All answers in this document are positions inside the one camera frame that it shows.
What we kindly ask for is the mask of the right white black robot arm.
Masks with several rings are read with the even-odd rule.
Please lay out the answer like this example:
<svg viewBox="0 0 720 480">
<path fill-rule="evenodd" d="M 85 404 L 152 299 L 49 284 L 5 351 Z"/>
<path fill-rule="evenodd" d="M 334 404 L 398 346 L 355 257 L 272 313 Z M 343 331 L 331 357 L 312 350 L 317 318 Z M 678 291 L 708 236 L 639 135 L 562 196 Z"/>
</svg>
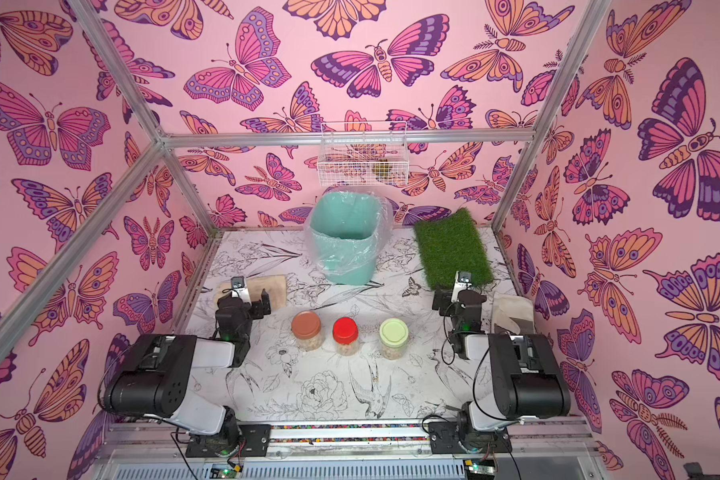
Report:
<svg viewBox="0 0 720 480">
<path fill-rule="evenodd" d="M 445 325 L 445 358 L 475 367 L 470 398 L 453 420 L 434 425 L 435 451 L 509 453 L 509 426 L 570 412 L 570 394 L 549 340 L 535 332 L 530 300 L 496 294 L 488 326 L 483 323 L 487 302 L 487 295 L 472 288 L 434 293 L 432 309 Z"/>
</svg>

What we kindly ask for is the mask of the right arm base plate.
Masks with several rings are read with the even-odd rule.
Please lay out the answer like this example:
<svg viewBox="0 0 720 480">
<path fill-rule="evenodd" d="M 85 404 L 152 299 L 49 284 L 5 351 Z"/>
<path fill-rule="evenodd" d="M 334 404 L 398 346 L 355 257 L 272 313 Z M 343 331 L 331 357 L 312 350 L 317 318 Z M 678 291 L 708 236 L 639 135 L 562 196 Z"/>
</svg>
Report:
<svg viewBox="0 0 720 480">
<path fill-rule="evenodd" d="M 512 445 L 505 430 L 477 431 L 468 424 L 442 419 L 425 423 L 433 454 L 494 454 L 511 453 Z"/>
</svg>

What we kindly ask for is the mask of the brown jar lid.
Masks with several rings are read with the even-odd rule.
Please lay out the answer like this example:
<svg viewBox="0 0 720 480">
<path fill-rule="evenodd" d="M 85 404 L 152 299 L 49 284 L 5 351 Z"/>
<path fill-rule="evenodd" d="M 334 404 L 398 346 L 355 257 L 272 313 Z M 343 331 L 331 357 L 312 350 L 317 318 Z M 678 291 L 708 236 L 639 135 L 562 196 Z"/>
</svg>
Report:
<svg viewBox="0 0 720 480">
<path fill-rule="evenodd" d="M 322 323 L 319 315 L 313 311 L 303 311 L 291 321 L 291 332 L 299 340 L 308 340 L 321 333 Z"/>
</svg>

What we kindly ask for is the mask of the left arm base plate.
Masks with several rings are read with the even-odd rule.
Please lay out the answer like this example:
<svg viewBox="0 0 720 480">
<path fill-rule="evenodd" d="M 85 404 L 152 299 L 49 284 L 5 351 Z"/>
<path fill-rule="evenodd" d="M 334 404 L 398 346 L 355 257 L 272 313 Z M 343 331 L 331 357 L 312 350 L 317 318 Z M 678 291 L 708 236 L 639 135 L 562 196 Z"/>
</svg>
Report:
<svg viewBox="0 0 720 480">
<path fill-rule="evenodd" d="M 242 424 L 236 429 L 213 436 L 191 435 L 186 445 L 187 458 L 263 458 L 270 445 L 271 424 Z"/>
</svg>

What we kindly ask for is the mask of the peanut jar clear plastic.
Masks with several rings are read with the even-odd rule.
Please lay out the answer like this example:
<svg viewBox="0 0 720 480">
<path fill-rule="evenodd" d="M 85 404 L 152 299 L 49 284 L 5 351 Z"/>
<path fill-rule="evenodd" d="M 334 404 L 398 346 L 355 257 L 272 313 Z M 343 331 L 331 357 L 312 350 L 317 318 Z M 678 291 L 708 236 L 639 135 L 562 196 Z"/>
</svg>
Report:
<svg viewBox="0 0 720 480">
<path fill-rule="evenodd" d="M 313 311 L 303 311 L 294 316 L 291 332 L 298 347 L 304 351 L 319 349 L 325 340 L 322 322 Z"/>
</svg>

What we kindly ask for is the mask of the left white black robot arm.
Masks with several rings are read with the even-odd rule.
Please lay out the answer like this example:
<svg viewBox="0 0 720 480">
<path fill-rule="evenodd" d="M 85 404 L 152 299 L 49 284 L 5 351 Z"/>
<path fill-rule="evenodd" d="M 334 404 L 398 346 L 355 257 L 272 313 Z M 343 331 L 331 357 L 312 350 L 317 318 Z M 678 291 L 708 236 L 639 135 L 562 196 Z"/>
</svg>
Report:
<svg viewBox="0 0 720 480">
<path fill-rule="evenodd" d="M 249 300 L 238 290 L 219 298 L 214 336 L 141 335 L 99 390 L 100 407 L 113 415 L 168 423 L 190 436 L 188 451 L 240 455 L 251 441 L 234 410 L 189 386 L 195 370 L 240 367 L 251 348 L 253 322 L 272 312 L 270 295 Z"/>
</svg>

